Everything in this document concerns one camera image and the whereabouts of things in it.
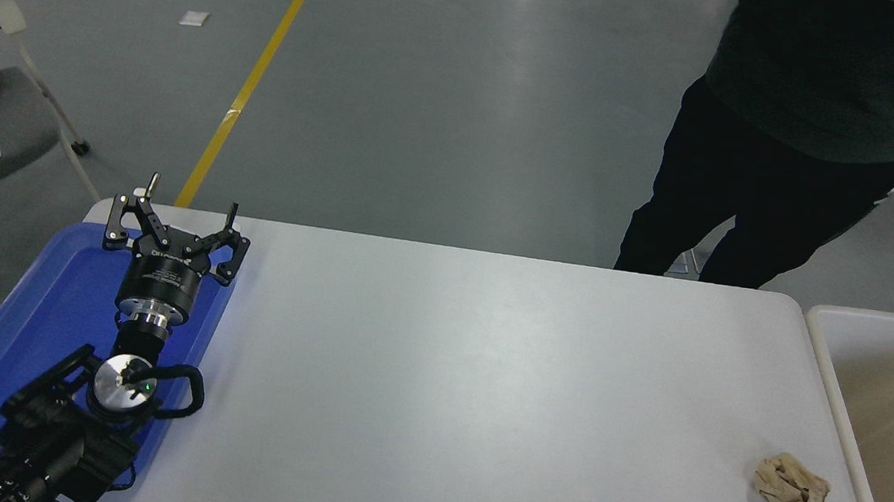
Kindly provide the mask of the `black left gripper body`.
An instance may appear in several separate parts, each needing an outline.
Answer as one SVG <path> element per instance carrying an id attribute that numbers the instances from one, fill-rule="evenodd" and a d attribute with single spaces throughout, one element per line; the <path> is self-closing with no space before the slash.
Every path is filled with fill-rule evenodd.
<path id="1" fill-rule="evenodd" d="M 197 290 L 212 263 L 207 251 L 185 257 L 184 247 L 159 245 L 154 237 L 140 236 L 131 247 L 131 261 L 118 288 L 116 306 L 132 311 L 140 301 L 164 303 L 174 316 L 187 317 Z"/>

